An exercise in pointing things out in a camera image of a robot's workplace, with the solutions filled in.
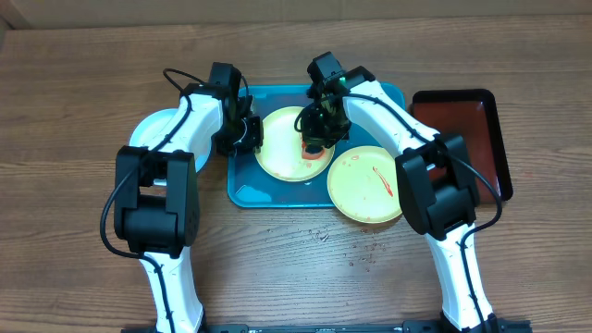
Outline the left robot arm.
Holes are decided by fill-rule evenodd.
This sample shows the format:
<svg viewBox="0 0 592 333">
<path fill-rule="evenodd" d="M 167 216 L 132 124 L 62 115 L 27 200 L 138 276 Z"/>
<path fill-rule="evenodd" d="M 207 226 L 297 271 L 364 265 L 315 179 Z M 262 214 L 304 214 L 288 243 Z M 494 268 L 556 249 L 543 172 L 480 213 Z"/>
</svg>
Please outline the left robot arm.
<svg viewBox="0 0 592 333">
<path fill-rule="evenodd" d="M 154 332 L 199 332 L 204 307 L 195 289 L 191 246 L 199 228 L 197 174 L 213 148 L 221 154 L 261 147 L 253 97 L 235 83 L 191 83 L 176 109 L 158 111 L 117 152 L 116 184 L 105 204 L 114 230 L 148 277 Z"/>
</svg>

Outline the light blue plate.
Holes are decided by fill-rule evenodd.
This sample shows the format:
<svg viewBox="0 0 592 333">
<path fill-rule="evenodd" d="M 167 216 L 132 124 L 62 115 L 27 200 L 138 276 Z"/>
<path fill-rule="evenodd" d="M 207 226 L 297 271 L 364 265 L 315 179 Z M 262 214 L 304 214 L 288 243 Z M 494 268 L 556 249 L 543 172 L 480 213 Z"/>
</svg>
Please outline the light blue plate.
<svg viewBox="0 0 592 333">
<path fill-rule="evenodd" d="M 144 119 L 133 131 L 130 146 L 155 148 L 181 120 L 183 111 L 165 109 Z M 221 129 L 222 115 L 218 109 L 191 111 L 178 131 L 160 152 L 173 153 L 181 150 L 193 153 L 195 170 L 200 171 L 212 152 L 212 137 Z"/>
</svg>

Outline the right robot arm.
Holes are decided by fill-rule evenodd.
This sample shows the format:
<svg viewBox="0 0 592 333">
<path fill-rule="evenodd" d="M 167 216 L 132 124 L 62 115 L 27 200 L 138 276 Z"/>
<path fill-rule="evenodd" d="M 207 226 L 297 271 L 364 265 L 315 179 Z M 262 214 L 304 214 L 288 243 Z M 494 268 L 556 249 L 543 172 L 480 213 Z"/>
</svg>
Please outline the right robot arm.
<svg viewBox="0 0 592 333">
<path fill-rule="evenodd" d="M 357 125 L 394 159 L 399 203 L 412 229 L 425 236 L 442 291 L 443 325 L 451 332 L 497 332 L 499 321 L 481 284 L 475 254 L 475 170 L 459 135 L 442 135 L 385 94 L 363 67 L 307 69 L 312 103 L 297 116 L 302 151 L 318 156 Z"/>
</svg>

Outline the red green sponge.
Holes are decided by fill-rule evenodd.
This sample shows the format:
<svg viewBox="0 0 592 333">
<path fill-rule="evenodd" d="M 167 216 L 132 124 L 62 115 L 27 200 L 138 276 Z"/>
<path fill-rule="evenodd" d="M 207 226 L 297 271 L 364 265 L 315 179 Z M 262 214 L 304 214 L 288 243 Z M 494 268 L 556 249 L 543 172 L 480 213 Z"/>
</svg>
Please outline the red green sponge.
<svg viewBox="0 0 592 333">
<path fill-rule="evenodd" d="M 316 160 L 325 153 L 323 146 L 302 142 L 302 159 Z"/>
</svg>

